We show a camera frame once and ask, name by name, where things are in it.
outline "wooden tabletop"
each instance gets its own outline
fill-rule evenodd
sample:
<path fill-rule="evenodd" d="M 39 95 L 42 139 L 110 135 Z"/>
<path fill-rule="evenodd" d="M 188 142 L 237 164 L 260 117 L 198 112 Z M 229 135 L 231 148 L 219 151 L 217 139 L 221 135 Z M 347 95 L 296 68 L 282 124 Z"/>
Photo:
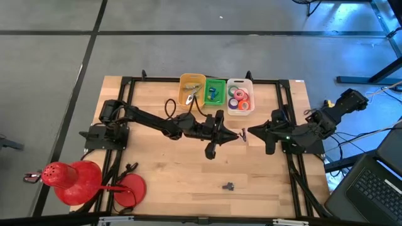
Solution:
<path fill-rule="evenodd" d="M 106 76 L 97 103 L 94 123 L 105 100 L 116 99 L 122 77 Z M 290 80 L 293 106 L 298 124 L 305 123 L 304 110 L 310 108 L 307 91 L 302 80 Z M 167 99 L 177 99 L 179 83 L 136 82 L 131 105 L 151 114 L 166 118 L 163 106 Z M 274 85 L 255 84 L 256 107 L 249 116 L 230 116 L 226 104 L 220 107 L 204 106 L 202 112 L 215 115 L 225 111 L 224 124 L 235 132 L 241 128 L 260 125 L 271 119 L 271 111 L 278 108 Z M 127 99 L 126 87 L 124 100 Z M 284 103 L 286 95 L 283 90 Z M 179 107 L 175 115 L 185 110 Z M 204 122 L 197 109 L 192 111 L 198 122 Z M 265 143 L 247 134 L 241 139 L 216 148 L 216 158 L 208 160 L 204 149 L 208 141 L 183 136 L 172 141 L 160 131 L 137 123 L 129 123 L 130 134 L 123 152 L 120 172 L 127 163 L 138 162 L 134 173 L 141 175 L 147 186 L 145 199 L 134 209 L 134 214 L 214 216 L 214 217 L 294 217 L 290 178 L 286 156 L 276 145 L 274 155 L 265 154 Z M 96 162 L 101 168 L 105 151 L 95 150 L 85 160 Z M 329 196 L 323 163 L 315 156 L 304 155 L 308 184 L 320 203 Z M 223 190 L 222 185 L 232 182 L 234 191 Z M 305 204 L 299 188 L 302 213 Z M 105 191 L 102 209 L 106 208 Z"/>

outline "plastic container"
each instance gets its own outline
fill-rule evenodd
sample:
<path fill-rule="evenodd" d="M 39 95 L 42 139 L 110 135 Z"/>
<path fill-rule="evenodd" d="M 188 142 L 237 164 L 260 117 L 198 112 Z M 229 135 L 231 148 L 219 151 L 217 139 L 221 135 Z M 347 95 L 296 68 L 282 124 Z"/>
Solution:
<path fill-rule="evenodd" d="M 205 105 L 222 105 L 225 102 L 225 96 L 226 96 L 226 82 L 225 80 L 220 80 L 220 79 L 207 79 L 207 82 L 205 83 L 205 95 L 204 95 L 204 102 Z M 208 99 L 208 96 L 211 95 L 212 93 L 209 92 L 209 88 L 215 88 L 216 89 L 216 96 L 213 100 Z"/>
<path fill-rule="evenodd" d="M 229 89 L 232 86 L 236 86 L 239 89 L 243 90 L 249 96 L 250 108 L 249 110 L 239 110 L 231 109 L 229 107 L 229 100 L 232 98 L 229 95 Z M 227 113 L 231 116 L 248 116 L 255 108 L 254 104 L 254 92 L 253 92 L 253 83 L 249 79 L 240 79 L 240 78 L 231 78 L 227 81 L 226 85 L 226 95 L 227 95 Z"/>
<path fill-rule="evenodd" d="M 184 73 L 180 77 L 180 83 L 179 83 L 179 91 L 178 91 L 178 98 L 177 101 L 179 103 L 179 106 L 182 109 L 189 110 L 190 109 L 190 104 L 186 105 L 186 100 L 188 96 L 191 94 L 192 90 L 184 90 L 186 85 L 195 85 L 195 84 L 201 84 L 202 87 L 201 89 L 195 94 L 197 96 L 197 102 L 198 106 L 200 109 L 204 106 L 204 92 L 205 92 L 205 83 L 206 83 L 206 77 L 205 75 L 202 74 L 196 74 L 196 73 Z M 195 103 L 193 104 L 192 110 L 197 110 L 197 106 L 195 106 Z"/>

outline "yellow bin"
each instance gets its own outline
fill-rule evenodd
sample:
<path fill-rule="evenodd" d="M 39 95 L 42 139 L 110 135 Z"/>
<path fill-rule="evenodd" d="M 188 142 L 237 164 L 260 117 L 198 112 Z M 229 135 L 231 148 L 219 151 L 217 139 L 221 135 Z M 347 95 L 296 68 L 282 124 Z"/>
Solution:
<path fill-rule="evenodd" d="M 202 74 L 196 74 L 196 73 L 184 73 L 180 77 L 180 84 L 179 84 L 179 91 L 178 91 L 178 103 L 182 109 L 189 110 L 190 109 L 190 104 L 186 105 L 186 100 L 188 96 L 191 94 L 191 90 L 184 90 L 186 85 L 195 85 L 195 84 L 201 84 L 202 87 L 201 89 L 195 94 L 197 96 L 197 102 L 198 106 L 200 109 L 204 106 L 204 92 L 205 92 L 205 83 L 207 81 L 207 78 L 205 75 Z M 195 103 L 193 104 L 192 110 L 197 110 L 197 106 Z"/>

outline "red lamp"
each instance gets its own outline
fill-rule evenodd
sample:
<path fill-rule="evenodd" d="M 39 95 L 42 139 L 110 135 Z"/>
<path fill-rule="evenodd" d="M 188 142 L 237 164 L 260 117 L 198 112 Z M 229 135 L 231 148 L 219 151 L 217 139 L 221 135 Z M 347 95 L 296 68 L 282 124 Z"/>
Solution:
<path fill-rule="evenodd" d="M 43 182 L 55 188 L 56 196 L 67 205 L 80 205 L 89 201 L 99 189 L 119 191 L 114 199 L 124 207 L 139 204 L 145 196 L 146 185 L 142 177 L 126 175 L 119 186 L 102 186 L 102 172 L 91 161 L 76 161 L 71 165 L 50 163 L 42 172 Z"/>

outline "laptop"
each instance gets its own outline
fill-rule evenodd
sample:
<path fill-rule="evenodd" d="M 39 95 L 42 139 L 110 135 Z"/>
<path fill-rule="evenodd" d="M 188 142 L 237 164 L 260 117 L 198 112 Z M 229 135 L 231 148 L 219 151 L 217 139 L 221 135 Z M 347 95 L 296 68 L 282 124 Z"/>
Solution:
<path fill-rule="evenodd" d="M 352 167 L 325 207 L 342 220 L 402 226 L 402 129 L 390 131 L 375 153 Z"/>

